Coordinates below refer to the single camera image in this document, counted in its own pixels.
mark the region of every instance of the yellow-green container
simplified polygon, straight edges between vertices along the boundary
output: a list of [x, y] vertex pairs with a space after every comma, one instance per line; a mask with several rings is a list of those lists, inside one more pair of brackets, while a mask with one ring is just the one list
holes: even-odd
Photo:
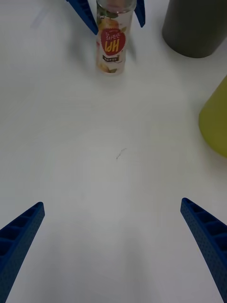
[[227, 157], [227, 76], [200, 112], [199, 127], [209, 146]]

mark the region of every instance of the bottle label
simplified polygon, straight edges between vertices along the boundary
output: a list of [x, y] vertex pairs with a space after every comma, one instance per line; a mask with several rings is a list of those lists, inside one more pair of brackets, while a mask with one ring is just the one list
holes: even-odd
[[116, 73], [123, 70], [132, 14], [133, 10], [113, 13], [97, 3], [96, 63], [102, 71]]

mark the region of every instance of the white table surface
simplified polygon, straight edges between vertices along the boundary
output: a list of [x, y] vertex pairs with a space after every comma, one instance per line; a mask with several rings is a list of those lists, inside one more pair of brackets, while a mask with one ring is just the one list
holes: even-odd
[[0, 228], [37, 201], [46, 212], [7, 303], [222, 302], [180, 205], [227, 223], [227, 160], [197, 122], [227, 41], [175, 53], [167, 5], [147, 1], [143, 29], [134, 16], [125, 73], [106, 77], [68, 3], [1, 0]]

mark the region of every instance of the juice bottle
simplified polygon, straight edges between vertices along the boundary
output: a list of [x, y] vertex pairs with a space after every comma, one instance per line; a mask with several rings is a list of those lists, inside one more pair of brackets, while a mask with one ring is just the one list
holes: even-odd
[[97, 0], [97, 67], [107, 74], [124, 69], [136, 0]]

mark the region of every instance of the blue textured gripper pad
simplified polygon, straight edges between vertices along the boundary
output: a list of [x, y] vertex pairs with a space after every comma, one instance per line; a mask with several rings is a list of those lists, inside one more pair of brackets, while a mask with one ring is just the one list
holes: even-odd
[[145, 6], [144, 6], [144, 0], [137, 0], [135, 13], [137, 16], [137, 19], [140, 23], [140, 26], [143, 27], [145, 25]]
[[181, 213], [227, 303], [227, 226], [187, 198], [182, 199]]
[[38, 202], [0, 230], [0, 303], [5, 303], [45, 216]]
[[89, 3], [87, 0], [67, 0], [74, 10], [78, 13], [84, 23], [90, 28], [90, 30], [97, 35], [98, 26], [92, 15]]

